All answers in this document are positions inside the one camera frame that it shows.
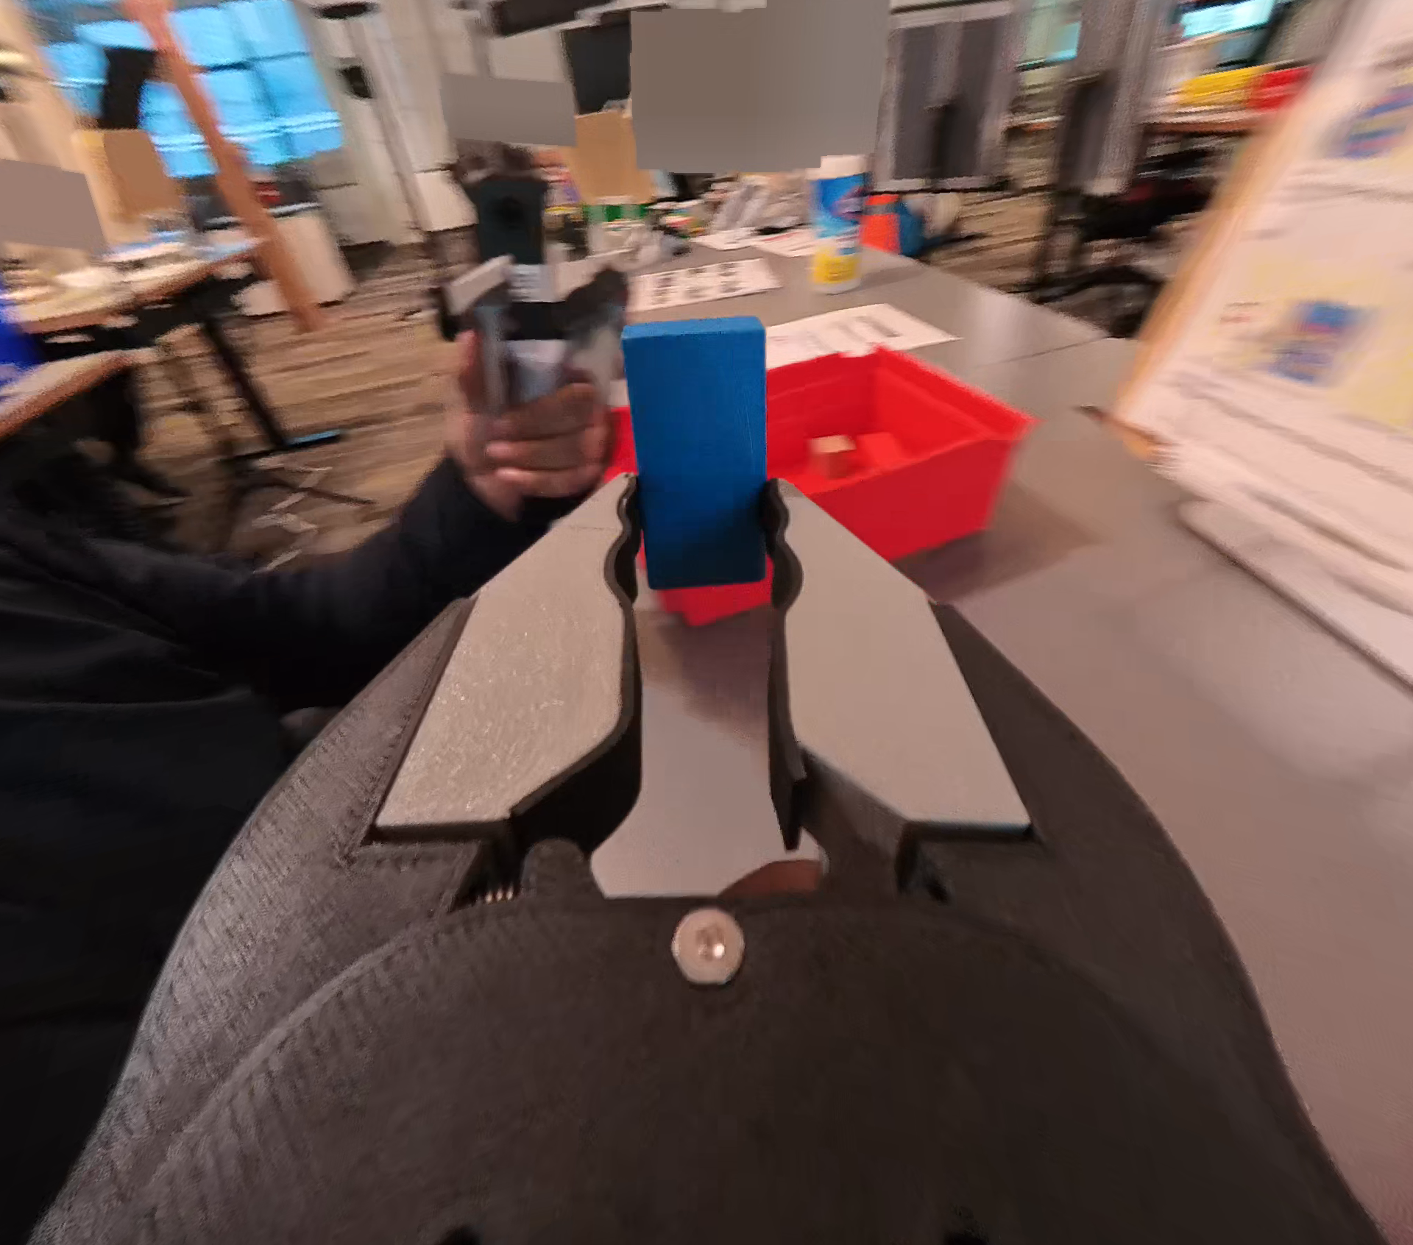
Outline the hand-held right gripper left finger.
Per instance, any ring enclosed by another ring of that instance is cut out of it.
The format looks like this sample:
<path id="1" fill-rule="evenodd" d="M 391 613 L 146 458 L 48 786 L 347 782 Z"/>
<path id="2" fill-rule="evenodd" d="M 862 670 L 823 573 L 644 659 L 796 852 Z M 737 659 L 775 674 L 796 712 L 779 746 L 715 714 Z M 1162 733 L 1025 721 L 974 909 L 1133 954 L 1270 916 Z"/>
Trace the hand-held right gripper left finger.
<path id="1" fill-rule="evenodd" d="M 391 842 L 601 848 L 641 786 L 635 477 L 618 475 L 470 600 L 376 818 Z"/>

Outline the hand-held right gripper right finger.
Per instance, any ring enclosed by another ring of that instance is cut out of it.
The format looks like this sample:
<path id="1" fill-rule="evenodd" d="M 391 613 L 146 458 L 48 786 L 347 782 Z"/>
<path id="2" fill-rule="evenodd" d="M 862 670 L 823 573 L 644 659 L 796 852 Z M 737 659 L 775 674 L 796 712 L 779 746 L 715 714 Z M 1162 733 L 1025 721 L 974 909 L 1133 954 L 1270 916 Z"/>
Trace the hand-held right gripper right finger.
<path id="1" fill-rule="evenodd" d="M 894 564 L 788 480 L 766 484 L 769 797 L 809 835 L 910 865 L 919 842 L 1035 823 L 942 624 Z"/>

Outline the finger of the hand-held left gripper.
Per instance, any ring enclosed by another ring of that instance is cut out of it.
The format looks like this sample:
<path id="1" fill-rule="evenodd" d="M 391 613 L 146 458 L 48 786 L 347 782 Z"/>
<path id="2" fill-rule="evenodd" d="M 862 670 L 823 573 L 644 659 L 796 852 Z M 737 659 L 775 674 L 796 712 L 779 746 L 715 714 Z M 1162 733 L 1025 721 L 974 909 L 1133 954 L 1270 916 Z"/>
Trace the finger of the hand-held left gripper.
<path id="1" fill-rule="evenodd" d="M 559 363 L 563 382 L 591 384 L 597 397 L 612 401 L 624 376 L 622 335 L 627 321 L 631 280 L 614 264 L 599 264 L 559 300 L 565 344 Z"/>
<path id="2" fill-rule="evenodd" d="M 502 414 L 512 401 L 506 336 L 514 280 L 512 259 L 487 259 L 442 280 L 442 335 L 447 340 L 474 336 L 476 386 L 491 414 Z"/>

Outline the long blue wooden block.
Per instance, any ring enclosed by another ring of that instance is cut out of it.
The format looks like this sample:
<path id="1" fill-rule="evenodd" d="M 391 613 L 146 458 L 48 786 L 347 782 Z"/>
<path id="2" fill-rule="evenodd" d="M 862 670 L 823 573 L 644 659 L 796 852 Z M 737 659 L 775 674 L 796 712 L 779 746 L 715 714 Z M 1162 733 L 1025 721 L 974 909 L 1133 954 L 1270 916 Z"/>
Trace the long blue wooden block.
<path id="1" fill-rule="evenodd" d="M 648 585 L 766 575 L 766 325 L 756 316 L 631 323 L 622 336 Z"/>

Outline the red plastic bin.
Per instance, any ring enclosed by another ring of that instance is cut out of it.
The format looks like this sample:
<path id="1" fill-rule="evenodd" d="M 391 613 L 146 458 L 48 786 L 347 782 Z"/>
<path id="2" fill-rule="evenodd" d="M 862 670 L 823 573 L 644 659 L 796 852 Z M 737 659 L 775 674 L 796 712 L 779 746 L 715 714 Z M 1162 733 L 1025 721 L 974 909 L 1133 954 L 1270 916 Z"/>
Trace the red plastic bin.
<path id="1" fill-rule="evenodd" d="M 826 355 L 768 371 L 768 477 L 794 484 L 883 558 L 984 530 L 1029 414 L 906 352 Z M 915 452 L 891 473 L 819 480 L 807 441 L 889 429 Z"/>

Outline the person's left hand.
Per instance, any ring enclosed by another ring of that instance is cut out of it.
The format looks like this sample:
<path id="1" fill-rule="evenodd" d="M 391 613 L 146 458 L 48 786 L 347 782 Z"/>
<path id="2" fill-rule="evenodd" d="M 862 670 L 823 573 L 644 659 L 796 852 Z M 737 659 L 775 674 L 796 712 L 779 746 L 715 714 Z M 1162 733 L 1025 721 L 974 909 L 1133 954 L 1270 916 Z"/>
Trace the person's left hand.
<path id="1" fill-rule="evenodd" d="M 576 498 L 595 488 L 610 429 L 605 395 L 586 374 L 493 412 L 478 336 L 463 333 L 453 344 L 446 448 L 470 492 L 499 516 L 516 518 L 533 498 Z"/>

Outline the paper sheet with picture grid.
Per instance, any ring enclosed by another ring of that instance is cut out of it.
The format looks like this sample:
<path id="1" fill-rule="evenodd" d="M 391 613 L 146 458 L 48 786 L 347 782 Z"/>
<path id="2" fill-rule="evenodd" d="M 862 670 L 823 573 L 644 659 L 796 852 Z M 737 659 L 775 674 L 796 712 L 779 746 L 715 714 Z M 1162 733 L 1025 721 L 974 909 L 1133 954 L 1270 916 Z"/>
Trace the paper sheet with picture grid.
<path id="1" fill-rule="evenodd" d="M 627 312 L 648 312 L 752 297 L 779 287 L 766 259 L 711 259 L 703 264 L 650 270 L 635 276 Z"/>

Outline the tan cardboard panel on stand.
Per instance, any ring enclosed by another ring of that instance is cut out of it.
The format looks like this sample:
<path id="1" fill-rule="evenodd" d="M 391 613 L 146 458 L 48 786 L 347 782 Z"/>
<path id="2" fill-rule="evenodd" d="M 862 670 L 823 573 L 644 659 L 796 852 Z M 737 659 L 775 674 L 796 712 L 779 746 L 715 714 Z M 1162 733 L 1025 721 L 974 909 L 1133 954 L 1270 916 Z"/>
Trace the tan cardboard panel on stand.
<path id="1" fill-rule="evenodd" d="M 169 175 L 167 164 L 146 130 L 107 128 L 97 136 L 125 213 L 143 217 L 186 209 L 186 192 Z"/>
<path id="2" fill-rule="evenodd" d="M 574 145 L 565 158 L 580 198 L 590 204 L 656 198 L 654 175 L 637 162 L 631 113 L 622 107 L 576 115 Z"/>

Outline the disinfectant wipes canister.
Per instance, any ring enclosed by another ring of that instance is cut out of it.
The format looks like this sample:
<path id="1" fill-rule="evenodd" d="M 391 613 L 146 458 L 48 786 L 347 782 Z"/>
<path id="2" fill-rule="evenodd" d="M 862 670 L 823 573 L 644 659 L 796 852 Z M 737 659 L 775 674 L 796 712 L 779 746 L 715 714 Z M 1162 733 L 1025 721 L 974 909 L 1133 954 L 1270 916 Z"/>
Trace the disinfectant wipes canister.
<path id="1" fill-rule="evenodd" d="M 809 274 L 817 289 L 843 293 L 862 278 L 860 227 L 870 185 L 866 155 L 826 155 L 809 175 L 809 215 L 815 242 Z"/>

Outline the paper sheet with red print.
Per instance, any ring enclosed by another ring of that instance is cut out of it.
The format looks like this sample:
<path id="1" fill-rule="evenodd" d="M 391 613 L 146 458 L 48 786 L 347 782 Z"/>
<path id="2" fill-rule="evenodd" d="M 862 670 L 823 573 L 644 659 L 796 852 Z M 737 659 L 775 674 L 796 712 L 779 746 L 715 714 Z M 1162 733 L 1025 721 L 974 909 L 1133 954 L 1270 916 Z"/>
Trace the paper sheet with red print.
<path id="1" fill-rule="evenodd" d="M 876 350 L 915 352 L 955 340 L 959 335 L 898 306 L 864 302 L 769 325 L 766 367 L 773 371 L 826 355 L 866 355 Z"/>

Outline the orange and blue bag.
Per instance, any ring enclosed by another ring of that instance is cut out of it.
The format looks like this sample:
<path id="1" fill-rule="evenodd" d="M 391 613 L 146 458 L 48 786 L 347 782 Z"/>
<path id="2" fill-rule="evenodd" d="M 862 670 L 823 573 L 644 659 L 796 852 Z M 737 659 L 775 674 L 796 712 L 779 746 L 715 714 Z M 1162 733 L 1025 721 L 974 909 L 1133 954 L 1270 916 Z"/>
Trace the orange and blue bag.
<path id="1" fill-rule="evenodd" d="M 877 251 L 917 259 L 929 240 L 927 209 L 898 192 L 874 192 L 866 198 L 859 236 Z"/>

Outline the wooden office desk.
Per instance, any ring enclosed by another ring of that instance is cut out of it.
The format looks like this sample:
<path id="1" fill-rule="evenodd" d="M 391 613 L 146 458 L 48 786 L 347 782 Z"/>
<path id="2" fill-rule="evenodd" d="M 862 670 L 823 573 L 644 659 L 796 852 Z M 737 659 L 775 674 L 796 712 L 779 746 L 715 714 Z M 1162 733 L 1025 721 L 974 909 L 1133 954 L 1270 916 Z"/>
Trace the wooden office desk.
<path id="1" fill-rule="evenodd" d="M 230 382 L 264 444 L 245 458 L 330 446 L 343 441 L 340 427 L 290 431 L 273 399 L 250 371 L 228 333 L 237 316 L 237 295 L 264 280 L 258 247 L 245 236 L 228 242 L 127 245 L 99 264 L 48 276 L 6 297 L 8 319 L 25 335 L 80 335 L 127 331 L 122 350 L 156 348 L 173 331 L 194 327 Z"/>

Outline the black light flag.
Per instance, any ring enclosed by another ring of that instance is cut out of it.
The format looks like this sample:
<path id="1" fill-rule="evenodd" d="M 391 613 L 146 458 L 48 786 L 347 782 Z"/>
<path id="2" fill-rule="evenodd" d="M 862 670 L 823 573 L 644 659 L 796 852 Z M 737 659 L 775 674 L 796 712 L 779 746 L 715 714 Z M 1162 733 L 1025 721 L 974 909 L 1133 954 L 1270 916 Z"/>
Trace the black light flag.
<path id="1" fill-rule="evenodd" d="M 137 130 L 143 126 L 143 94 L 160 67 L 152 48 L 107 47 L 103 86 L 97 101 L 97 128 Z"/>

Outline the wooden support post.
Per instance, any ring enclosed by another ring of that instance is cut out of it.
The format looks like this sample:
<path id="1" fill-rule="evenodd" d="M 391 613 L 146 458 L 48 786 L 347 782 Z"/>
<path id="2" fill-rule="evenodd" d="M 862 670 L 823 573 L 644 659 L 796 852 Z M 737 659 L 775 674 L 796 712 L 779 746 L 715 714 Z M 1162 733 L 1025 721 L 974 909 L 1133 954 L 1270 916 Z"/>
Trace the wooden support post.
<path id="1" fill-rule="evenodd" d="M 322 306 L 313 297 L 302 266 L 264 206 L 256 183 L 249 173 L 247 158 L 241 155 L 237 143 L 224 134 L 215 105 L 203 86 L 201 73 L 190 62 L 173 31 L 169 16 L 171 0 L 124 0 L 124 3 L 129 14 L 150 33 L 167 77 L 180 92 L 192 122 L 199 128 L 215 158 L 222 196 L 250 234 L 256 257 L 275 281 L 288 314 L 302 331 L 319 331 L 324 323 Z"/>

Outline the white poster board wooden frame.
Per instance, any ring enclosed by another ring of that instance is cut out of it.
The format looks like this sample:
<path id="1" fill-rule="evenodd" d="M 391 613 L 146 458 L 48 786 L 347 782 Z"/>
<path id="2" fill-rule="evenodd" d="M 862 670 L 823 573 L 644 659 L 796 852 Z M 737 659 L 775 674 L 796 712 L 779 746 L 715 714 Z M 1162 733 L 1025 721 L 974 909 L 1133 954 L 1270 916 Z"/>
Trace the white poster board wooden frame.
<path id="1" fill-rule="evenodd" d="M 1118 420 L 1181 522 L 1412 679 L 1412 0 L 1315 0 L 1311 77 L 1160 299 Z"/>

